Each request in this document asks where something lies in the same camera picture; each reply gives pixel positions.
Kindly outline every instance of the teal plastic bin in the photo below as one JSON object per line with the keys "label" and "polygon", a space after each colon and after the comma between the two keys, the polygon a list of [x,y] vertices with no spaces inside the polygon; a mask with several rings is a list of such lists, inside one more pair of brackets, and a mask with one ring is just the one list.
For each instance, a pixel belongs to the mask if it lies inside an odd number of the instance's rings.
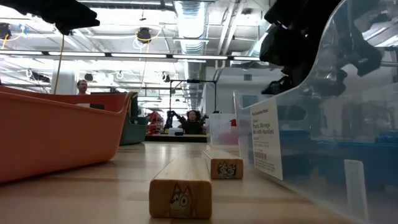
{"label": "teal plastic bin", "polygon": [[126,114],[119,145],[125,146],[143,142],[147,134],[147,128],[147,118],[130,117],[129,114]]}

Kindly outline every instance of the ceiling light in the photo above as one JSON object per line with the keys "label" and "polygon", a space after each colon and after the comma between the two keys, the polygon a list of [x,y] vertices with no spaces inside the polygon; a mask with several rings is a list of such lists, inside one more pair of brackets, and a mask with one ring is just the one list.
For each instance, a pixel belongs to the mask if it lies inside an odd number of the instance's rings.
{"label": "ceiling light", "polygon": [[113,53],[112,57],[134,57],[134,58],[166,58],[166,55],[162,54],[119,54]]}
{"label": "ceiling light", "polygon": [[260,61],[260,58],[257,57],[234,57],[234,60],[248,60],[248,61]]}
{"label": "ceiling light", "polygon": [[197,60],[197,59],[180,59],[178,62],[193,62],[193,63],[206,63],[206,60]]}
{"label": "ceiling light", "polygon": [[0,54],[8,54],[8,55],[42,55],[41,52],[24,51],[24,50],[0,50]]}
{"label": "ceiling light", "polygon": [[173,58],[226,60],[228,57],[227,56],[217,56],[217,55],[173,55]]}
{"label": "ceiling light", "polygon": [[103,4],[150,4],[150,5],[160,5],[160,2],[144,2],[144,1],[85,1],[81,0],[82,3],[103,3]]}
{"label": "ceiling light", "polygon": [[181,41],[181,42],[209,42],[209,39],[201,39],[201,38],[181,38],[181,37],[173,37],[173,41]]}
{"label": "ceiling light", "polygon": [[[61,52],[49,52],[49,55],[60,55]],[[62,52],[63,56],[87,56],[87,57],[105,57],[105,53],[99,52]]]}

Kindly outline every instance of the yellow cable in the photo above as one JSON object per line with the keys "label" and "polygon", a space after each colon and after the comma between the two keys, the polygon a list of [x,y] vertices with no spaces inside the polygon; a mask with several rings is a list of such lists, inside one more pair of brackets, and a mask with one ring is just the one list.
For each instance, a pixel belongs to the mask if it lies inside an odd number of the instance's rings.
{"label": "yellow cable", "polygon": [[155,38],[157,38],[159,35],[160,35],[160,32],[162,32],[162,27],[159,27],[160,29],[159,29],[159,32],[156,34],[156,36],[154,36],[154,37],[151,37],[150,39],[142,39],[142,38],[139,38],[138,37],[138,32],[139,31],[137,31],[136,32],[136,38],[137,38],[137,40],[141,40],[141,41],[150,41],[150,40],[153,40],[153,39],[155,39]]}
{"label": "yellow cable", "polygon": [[57,72],[57,78],[55,79],[55,86],[54,86],[54,94],[57,92],[57,87],[58,87],[58,79],[60,77],[60,69],[61,69],[61,61],[62,61],[62,52],[63,52],[63,46],[65,45],[65,35],[62,35],[62,45],[61,45],[61,54],[60,54],[60,61],[58,63],[58,72]]}
{"label": "yellow cable", "polygon": [[4,47],[6,46],[7,37],[8,37],[8,34],[6,35],[6,38],[4,39],[4,41],[2,42],[1,50],[4,49]]}

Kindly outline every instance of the orange plastic bin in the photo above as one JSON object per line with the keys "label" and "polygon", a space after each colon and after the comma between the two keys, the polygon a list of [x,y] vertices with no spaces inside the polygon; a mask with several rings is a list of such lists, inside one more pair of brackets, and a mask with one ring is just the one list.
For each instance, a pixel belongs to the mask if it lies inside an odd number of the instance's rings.
{"label": "orange plastic bin", "polygon": [[0,86],[0,183],[110,160],[131,95],[50,95]]}

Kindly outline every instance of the wooden table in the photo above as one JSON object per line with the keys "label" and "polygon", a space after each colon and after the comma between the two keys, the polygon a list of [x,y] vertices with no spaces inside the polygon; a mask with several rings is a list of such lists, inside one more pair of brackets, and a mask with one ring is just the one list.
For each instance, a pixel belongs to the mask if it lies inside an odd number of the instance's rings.
{"label": "wooden table", "polygon": [[168,134],[153,134],[145,137],[145,141],[160,142],[207,142],[206,134],[184,134],[183,136],[170,136]]}
{"label": "wooden table", "polygon": [[207,147],[167,142],[124,146],[104,164],[0,186],[0,223],[350,223],[248,171],[243,180],[212,180],[211,220],[150,219],[150,180],[173,158],[200,157]]}

